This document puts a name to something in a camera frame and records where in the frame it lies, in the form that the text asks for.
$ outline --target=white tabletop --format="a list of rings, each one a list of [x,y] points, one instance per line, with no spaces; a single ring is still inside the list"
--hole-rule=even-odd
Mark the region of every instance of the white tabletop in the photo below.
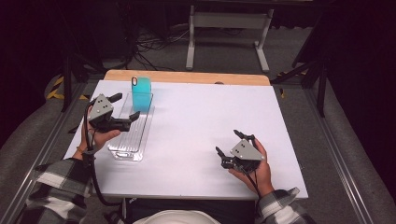
[[[114,103],[117,118],[131,84],[100,81],[93,97],[123,93]],[[116,161],[104,147],[95,154],[102,193],[115,197],[256,199],[244,183],[220,165],[215,150],[226,155],[239,142],[236,129],[255,134],[267,150],[275,189],[306,187],[270,86],[152,83],[154,116],[142,161]],[[65,157],[80,141],[78,129]]]

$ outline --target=person's right hand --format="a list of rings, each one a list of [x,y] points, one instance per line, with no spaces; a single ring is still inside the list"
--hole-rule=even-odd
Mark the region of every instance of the person's right hand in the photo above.
[[[274,187],[272,186],[272,182],[271,182],[271,170],[268,164],[267,152],[262,146],[262,143],[260,143],[260,141],[257,140],[257,138],[255,139],[255,142],[257,145],[257,149],[264,156],[265,160],[263,160],[260,163],[259,168],[257,168],[257,170],[255,171],[256,174],[254,174],[255,172],[253,171],[249,175],[253,181],[257,181],[256,183],[257,187],[260,191],[261,196],[263,197],[274,191]],[[243,173],[238,172],[235,169],[229,169],[228,172],[230,172],[230,174],[234,175],[236,178],[244,182],[250,190],[256,192],[256,189],[253,187],[248,177],[245,176]]]

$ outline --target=wire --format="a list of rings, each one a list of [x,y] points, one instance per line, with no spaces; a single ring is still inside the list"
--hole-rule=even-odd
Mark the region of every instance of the wire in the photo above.
[[[128,63],[132,61],[132,56],[127,56],[125,62],[114,65],[112,67],[107,67],[105,68],[106,70],[111,70],[111,69],[121,69],[122,67],[125,67],[126,70],[128,70]],[[85,69],[90,72],[91,74],[100,74],[101,72],[97,71],[96,69],[91,69],[85,67]]]
[[[85,114],[84,114],[85,140],[87,141],[88,151],[92,151],[93,150],[93,148],[92,148],[93,141],[94,141],[93,139],[94,139],[94,135],[96,134],[96,130],[94,130],[93,135],[92,135],[92,140],[90,142],[90,140],[89,140],[90,138],[89,138],[89,135],[88,135],[89,130],[88,130],[88,119],[87,119],[88,110],[90,108],[90,105],[91,104],[87,104],[87,106],[85,107]],[[100,191],[98,180],[96,178],[95,162],[94,162],[94,159],[93,159],[93,154],[88,155],[88,157],[89,158],[87,158],[87,159],[84,158],[84,160],[89,160],[89,166],[90,166],[90,171],[91,171],[91,176],[92,176],[92,183],[93,183],[93,186],[95,187],[96,194],[97,194],[100,202],[102,204],[104,204],[105,206],[119,206],[119,205],[121,205],[121,203],[109,203],[108,201],[105,200],[105,198],[102,195],[102,192]]]
[[[165,39],[160,39],[153,32],[151,32],[148,28],[143,27],[142,24],[139,24],[139,25],[141,28],[144,29],[144,32],[139,33],[139,36],[135,42],[137,45],[137,50],[135,52],[134,59],[138,63],[142,64],[146,70],[149,70],[148,67],[151,67],[155,71],[158,71],[160,69],[175,71],[175,69],[170,68],[170,67],[154,65],[142,53],[149,52],[150,50],[161,50],[173,43],[176,43],[177,41],[183,39],[183,36],[185,36],[189,32],[189,29],[182,31],[181,34],[177,33],[178,35],[176,35],[176,36],[170,35],[169,37],[167,37]]]
[[[254,178],[255,178],[255,180],[256,180],[256,185],[257,185],[257,188],[259,187],[259,184],[257,183],[257,174],[256,174],[256,171],[254,171]]]
[[[255,178],[256,178],[256,182],[254,182],[253,179],[250,177],[250,175],[248,174],[248,172],[245,171],[244,168],[241,168],[240,170],[245,174],[245,176],[247,176],[247,178],[249,179],[250,183],[253,185],[254,189],[257,191],[257,195],[259,196],[259,199],[258,199],[257,202],[256,202],[256,205],[255,205],[255,209],[254,209],[254,210],[255,210],[256,216],[259,216],[260,213],[258,212],[258,208],[259,208],[260,199],[262,198],[262,194],[260,193],[260,191],[259,191],[259,186],[257,185],[257,175],[256,175],[256,171],[254,171],[254,176],[255,176]]]

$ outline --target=gray carpet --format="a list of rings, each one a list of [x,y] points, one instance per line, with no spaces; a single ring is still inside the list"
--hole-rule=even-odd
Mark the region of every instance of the gray carpet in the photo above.
[[[309,32],[309,29],[283,28],[269,31],[264,45],[264,53],[271,70],[267,74],[269,78],[276,77],[279,72],[291,70],[291,63]],[[258,35],[251,31],[243,31],[235,36],[213,30],[198,33],[193,71],[262,74],[252,47],[254,36]],[[143,55],[156,66],[185,71],[187,46],[188,41],[181,38],[164,49],[150,50]],[[106,66],[114,63],[118,61],[108,60]],[[133,60],[128,67],[136,70],[145,69],[145,66],[136,60]],[[85,86],[84,94],[92,94],[96,83],[97,79],[92,77]],[[279,87],[275,86],[276,97],[297,159],[303,167],[302,173],[309,194],[309,199],[300,200],[299,203],[317,223],[362,223],[334,166],[326,137],[318,125],[315,111],[309,105],[306,91],[298,86],[282,85],[285,90],[285,97],[282,98]],[[362,200],[373,220],[372,223],[395,223],[396,207],[393,200],[353,133],[330,85],[326,93],[325,120],[356,181]],[[73,114],[67,118],[60,130],[54,147],[49,149],[51,153],[48,161],[57,161],[63,157],[73,138],[73,134],[68,131],[79,124],[86,103],[85,100],[77,101]],[[1,215],[6,212],[35,157],[46,144],[47,136],[60,116],[62,104],[62,100],[48,100],[26,119],[3,145],[0,151]],[[87,205],[89,214],[85,223],[106,223],[102,213],[116,209],[102,206],[95,196],[87,200]]]

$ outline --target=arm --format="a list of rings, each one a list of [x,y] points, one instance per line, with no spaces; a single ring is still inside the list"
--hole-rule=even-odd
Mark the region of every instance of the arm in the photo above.
[[[87,148],[84,130],[85,125],[72,158],[35,168],[33,179],[40,186],[27,199],[20,223],[79,223],[85,217],[84,199],[90,196],[91,173],[82,162],[82,153]],[[96,133],[94,142],[101,148],[119,134],[120,131]]]
[[[256,223],[315,223],[305,210],[294,201],[299,193],[298,189],[274,190],[267,153],[259,140],[255,139],[255,141],[258,150],[266,158],[255,172],[249,174],[253,180],[257,181],[256,184],[262,196],[257,208],[260,210],[261,216],[256,218]],[[250,190],[256,192],[247,176],[234,169],[230,169],[229,172],[244,182]]]

